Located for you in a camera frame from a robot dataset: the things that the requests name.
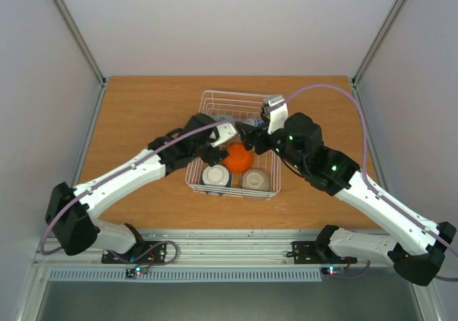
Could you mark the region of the red patterned bowl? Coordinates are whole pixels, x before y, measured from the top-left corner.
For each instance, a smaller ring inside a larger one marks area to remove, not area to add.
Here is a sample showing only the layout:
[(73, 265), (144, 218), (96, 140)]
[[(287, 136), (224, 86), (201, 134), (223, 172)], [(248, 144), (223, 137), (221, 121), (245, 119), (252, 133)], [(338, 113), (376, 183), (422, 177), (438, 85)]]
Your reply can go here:
[(247, 124), (249, 126), (252, 126), (252, 127), (259, 127), (259, 126), (262, 126), (264, 124), (264, 121), (262, 119), (257, 118), (257, 117), (251, 117), (249, 119), (243, 120), (243, 123)]

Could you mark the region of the white bowl black rim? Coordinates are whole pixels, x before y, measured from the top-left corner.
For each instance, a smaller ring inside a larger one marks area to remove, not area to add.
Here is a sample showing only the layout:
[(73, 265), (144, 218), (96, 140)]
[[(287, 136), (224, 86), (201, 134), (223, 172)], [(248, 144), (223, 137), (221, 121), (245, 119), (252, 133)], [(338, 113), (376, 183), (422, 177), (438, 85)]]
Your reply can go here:
[(221, 164), (207, 166), (200, 176), (200, 183), (211, 187), (230, 187), (231, 175), (228, 169)]

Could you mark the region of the celadon green ceramic bowl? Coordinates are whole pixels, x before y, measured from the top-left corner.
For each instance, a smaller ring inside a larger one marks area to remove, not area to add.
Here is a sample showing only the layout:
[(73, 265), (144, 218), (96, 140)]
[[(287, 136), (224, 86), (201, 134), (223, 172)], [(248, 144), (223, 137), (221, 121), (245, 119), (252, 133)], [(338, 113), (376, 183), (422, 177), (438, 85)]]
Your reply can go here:
[(233, 117), (229, 114), (217, 114), (217, 115), (212, 115), (212, 118), (216, 122), (221, 122), (221, 121), (227, 121), (227, 122), (232, 122)]

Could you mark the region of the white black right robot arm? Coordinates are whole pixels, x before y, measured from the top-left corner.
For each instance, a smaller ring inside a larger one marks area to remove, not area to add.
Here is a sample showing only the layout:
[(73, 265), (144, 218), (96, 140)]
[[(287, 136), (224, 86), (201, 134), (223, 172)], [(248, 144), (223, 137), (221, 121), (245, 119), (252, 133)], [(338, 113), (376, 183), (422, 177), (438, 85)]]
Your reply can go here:
[(421, 216), (383, 190), (343, 152), (323, 143), (322, 129), (302, 113), (254, 127), (235, 125), (246, 149), (272, 150), (312, 187), (365, 214), (385, 235), (361, 234), (326, 226), (316, 238), (316, 253), (324, 261), (355, 257), (390, 264), (405, 280), (427, 286), (438, 277), (447, 246), (457, 232), (448, 222)]

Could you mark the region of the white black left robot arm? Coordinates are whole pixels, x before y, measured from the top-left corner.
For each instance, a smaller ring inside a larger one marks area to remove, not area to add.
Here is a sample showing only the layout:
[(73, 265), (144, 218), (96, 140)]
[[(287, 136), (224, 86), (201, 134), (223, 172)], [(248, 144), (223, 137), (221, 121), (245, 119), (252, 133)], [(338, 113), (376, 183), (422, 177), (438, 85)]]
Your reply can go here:
[(151, 182), (186, 167), (196, 158), (214, 165), (228, 153), (220, 145), (237, 134), (232, 121), (215, 121), (206, 114), (192, 116), (177, 128), (148, 144), (131, 160), (112, 171), (74, 187), (62, 182), (52, 190), (45, 221), (66, 255), (90, 247), (120, 254), (137, 262), (144, 254), (138, 231), (129, 224), (112, 224), (99, 217), (115, 202)]

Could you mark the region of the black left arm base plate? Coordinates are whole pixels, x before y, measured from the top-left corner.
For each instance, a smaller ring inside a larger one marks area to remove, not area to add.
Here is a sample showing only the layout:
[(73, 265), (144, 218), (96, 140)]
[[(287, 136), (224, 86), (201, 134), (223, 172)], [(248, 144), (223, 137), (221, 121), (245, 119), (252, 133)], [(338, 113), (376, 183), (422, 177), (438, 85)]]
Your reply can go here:
[(146, 265), (151, 262), (162, 264), (165, 261), (167, 245), (158, 241), (143, 241), (135, 244), (125, 253), (118, 253), (117, 256), (108, 251), (102, 255), (102, 264), (135, 264)]

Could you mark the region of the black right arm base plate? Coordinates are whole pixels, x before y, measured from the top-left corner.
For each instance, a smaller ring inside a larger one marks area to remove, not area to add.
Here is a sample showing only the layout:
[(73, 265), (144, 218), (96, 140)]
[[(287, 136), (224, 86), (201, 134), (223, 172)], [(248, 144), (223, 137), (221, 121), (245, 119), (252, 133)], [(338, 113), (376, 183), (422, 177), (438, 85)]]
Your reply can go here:
[(352, 265), (358, 262), (355, 257), (341, 257), (328, 246), (317, 245), (314, 241), (294, 241), (291, 246), (292, 249), (289, 255), (292, 256), (294, 263), (297, 265), (346, 265), (348, 263)]

